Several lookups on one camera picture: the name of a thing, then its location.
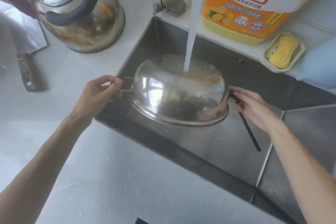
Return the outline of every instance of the water stream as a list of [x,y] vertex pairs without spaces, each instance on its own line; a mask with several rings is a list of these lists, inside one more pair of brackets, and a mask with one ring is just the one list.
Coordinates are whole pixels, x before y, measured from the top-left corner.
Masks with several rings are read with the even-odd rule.
[[189,20],[189,34],[187,40],[187,51],[185,54],[184,60],[184,72],[189,70],[189,64],[191,59],[191,53],[193,51],[196,31],[200,16],[202,14],[203,9],[203,0],[192,0],[191,1],[191,12],[190,12],[190,20]]

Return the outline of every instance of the sink basin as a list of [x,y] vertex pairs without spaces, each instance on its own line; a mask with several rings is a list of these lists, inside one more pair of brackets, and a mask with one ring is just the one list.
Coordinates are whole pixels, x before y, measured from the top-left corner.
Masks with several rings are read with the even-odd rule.
[[[155,55],[184,56],[187,36],[186,31],[153,18],[119,76],[133,77],[138,66]],[[259,62],[198,36],[192,58],[215,65],[230,85],[260,93],[279,117],[292,109],[336,103],[333,94],[285,74],[272,73]],[[266,197],[260,192],[270,139],[248,121],[262,149],[258,152],[238,112],[229,104],[230,112],[224,121],[190,129],[150,120],[138,113],[124,94],[122,99],[108,103],[96,119],[284,222],[300,222],[300,218],[293,220],[294,213],[285,211],[275,196]]]

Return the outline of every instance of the cleaver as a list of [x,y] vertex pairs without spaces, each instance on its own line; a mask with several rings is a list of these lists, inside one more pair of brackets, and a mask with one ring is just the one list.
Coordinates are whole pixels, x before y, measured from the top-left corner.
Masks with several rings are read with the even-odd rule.
[[47,46],[39,21],[2,1],[0,1],[0,12],[7,18],[12,31],[20,73],[26,90],[43,91],[40,75],[31,57],[33,53]]

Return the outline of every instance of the sponge holder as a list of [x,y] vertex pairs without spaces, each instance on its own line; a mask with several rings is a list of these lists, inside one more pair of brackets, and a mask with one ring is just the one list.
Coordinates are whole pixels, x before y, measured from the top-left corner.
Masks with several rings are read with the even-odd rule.
[[[290,62],[289,66],[285,69],[279,69],[273,66],[268,60],[269,57],[277,50],[278,44],[279,44],[279,38],[282,35],[292,35],[300,42],[300,46],[296,49],[296,51],[292,55],[292,61]],[[270,44],[265,48],[264,53],[263,53],[263,58],[262,60],[260,60],[260,62],[274,73],[283,73],[291,69],[293,64],[299,59],[299,57],[305,52],[306,49],[307,48],[301,39],[299,39],[297,36],[293,35],[292,33],[284,31],[278,34],[276,38],[274,38],[272,42],[270,42]]]

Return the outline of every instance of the knife handle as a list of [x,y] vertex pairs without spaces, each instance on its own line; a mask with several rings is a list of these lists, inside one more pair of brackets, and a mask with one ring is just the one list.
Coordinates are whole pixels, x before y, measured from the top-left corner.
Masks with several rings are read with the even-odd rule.
[[42,82],[28,53],[17,54],[23,84],[28,92],[43,90]]

